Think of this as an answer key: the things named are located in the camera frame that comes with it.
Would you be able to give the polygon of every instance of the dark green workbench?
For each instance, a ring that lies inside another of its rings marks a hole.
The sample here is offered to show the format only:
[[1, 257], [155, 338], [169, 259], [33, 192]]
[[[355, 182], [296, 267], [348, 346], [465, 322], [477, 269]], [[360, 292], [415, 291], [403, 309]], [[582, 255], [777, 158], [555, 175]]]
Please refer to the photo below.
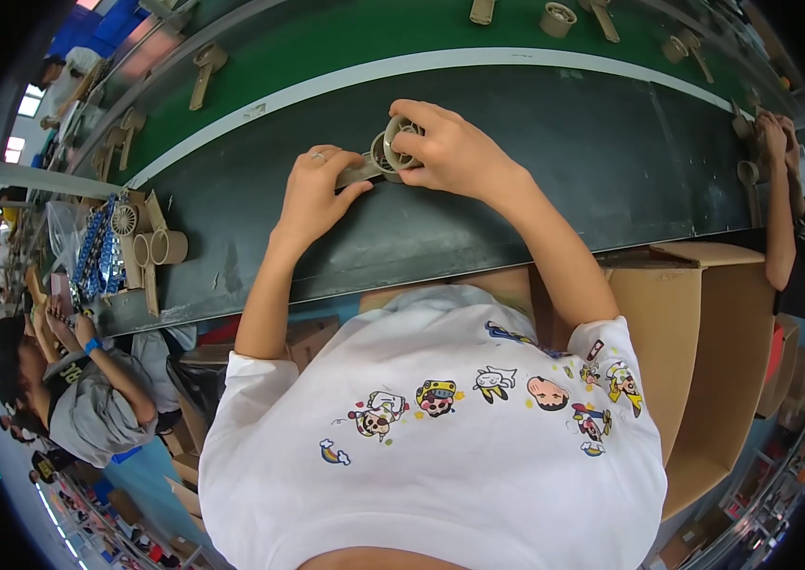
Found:
[[[749, 223], [730, 115], [621, 76], [473, 66], [352, 85], [265, 115], [168, 167], [146, 188], [174, 196], [169, 226], [191, 253], [159, 269], [161, 320], [143, 295], [98, 303], [110, 334], [239, 312], [281, 209], [294, 156], [317, 143], [363, 151], [397, 96], [455, 109], [527, 167], [594, 251]], [[458, 196], [379, 183], [304, 256], [294, 301], [526, 263], [495, 212]]]

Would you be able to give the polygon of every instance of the black cap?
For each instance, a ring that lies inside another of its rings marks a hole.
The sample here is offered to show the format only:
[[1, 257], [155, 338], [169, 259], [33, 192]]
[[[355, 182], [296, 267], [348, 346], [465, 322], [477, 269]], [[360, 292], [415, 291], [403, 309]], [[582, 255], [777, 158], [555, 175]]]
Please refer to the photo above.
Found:
[[26, 319], [21, 315], [0, 319], [0, 401], [14, 406], [23, 398], [19, 385], [19, 345], [26, 334]]

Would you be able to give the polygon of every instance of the hand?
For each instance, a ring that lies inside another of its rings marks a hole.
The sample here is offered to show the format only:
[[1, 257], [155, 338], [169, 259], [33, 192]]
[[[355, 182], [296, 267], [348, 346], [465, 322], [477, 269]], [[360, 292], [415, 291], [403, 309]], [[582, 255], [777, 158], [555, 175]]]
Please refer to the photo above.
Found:
[[60, 295], [55, 294], [47, 298], [44, 306], [39, 305], [41, 312], [44, 316], [44, 322], [47, 322], [47, 328], [50, 329], [55, 336], [60, 337], [65, 332], [69, 332], [69, 326], [66, 325], [66, 319], [63, 315], [61, 308]]
[[801, 166], [801, 154], [798, 149], [798, 138], [796, 137], [796, 125], [791, 119], [784, 115], [776, 115], [776, 121], [785, 133], [785, 167], [795, 176]]
[[763, 110], [757, 117], [757, 132], [763, 137], [771, 165], [785, 164], [787, 138], [773, 113]]
[[399, 173], [410, 186], [444, 190], [488, 202], [508, 196], [513, 177], [525, 170], [506, 155], [491, 137], [451, 110], [424, 101], [397, 99], [389, 116], [403, 115], [425, 131], [424, 136], [400, 132], [393, 149], [424, 164]]
[[288, 175], [282, 216], [270, 236], [270, 244], [285, 247], [300, 257], [326, 234], [349, 210], [351, 202], [374, 187], [364, 180], [350, 184], [336, 195], [340, 172], [351, 165], [360, 166], [363, 161], [361, 154], [331, 144], [317, 145], [298, 156]]
[[92, 322], [85, 314], [76, 315], [76, 340], [79, 346], [85, 348], [89, 344], [89, 340], [98, 336], [95, 332], [95, 323]]

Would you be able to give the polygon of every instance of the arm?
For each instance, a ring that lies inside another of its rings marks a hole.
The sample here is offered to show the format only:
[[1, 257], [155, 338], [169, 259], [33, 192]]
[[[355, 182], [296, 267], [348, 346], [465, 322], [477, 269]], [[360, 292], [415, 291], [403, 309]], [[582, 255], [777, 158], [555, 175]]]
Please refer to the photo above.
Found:
[[261, 360], [281, 359], [288, 320], [288, 293], [294, 265], [305, 250], [339, 222], [351, 202], [373, 188], [356, 182], [336, 195], [336, 177], [360, 154], [332, 145], [313, 147], [297, 157], [285, 186], [282, 215], [250, 290], [235, 339], [235, 352]]
[[[89, 340], [95, 338], [95, 324], [85, 314], [80, 314], [76, 318], [76, 340], [79, 346], [89, 344]], [[89, 357], [99, 370], [111, 383], [112, 388], [119, 392], [133, 409], [133, 415], [140, 425], [149, 423], [155, 418], [155, 402], [143, 391], [140, 383], [133, 376], [130, 367], [123, 366], [117, 359], [102, 348], [93, 348], [89, 352]]]
[[776, 291], [789, 283], [796, 262], [796, 234], [785, 163], [786, 134], [771, 113], [762, 113], [757, 128], [766, 141], [770, 168], [770, 207], [766, 222], [766, 278]]
[[552, 305], [571, 330], [617, 316], [596, 259], [526, 169], [452, 111], [400, 99], [389, 114], [404, 115], [425, 130], [423, 137], [399, 133], [393, 141], [394, 150], [424, 164], [399, 173], [406, 184], [469, 196], [498, 211], [529, 248]]

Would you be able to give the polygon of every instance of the plastic bag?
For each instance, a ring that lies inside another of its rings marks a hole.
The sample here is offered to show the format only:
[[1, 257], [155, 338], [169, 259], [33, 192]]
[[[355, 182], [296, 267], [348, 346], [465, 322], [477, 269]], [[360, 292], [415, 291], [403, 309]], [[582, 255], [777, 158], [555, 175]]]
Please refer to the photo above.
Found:
[[47, 237], [51, 251], [70, 275], [76, 267], [79, 248], [86, 232], [89, 206], [52, 200], [47, 203]]

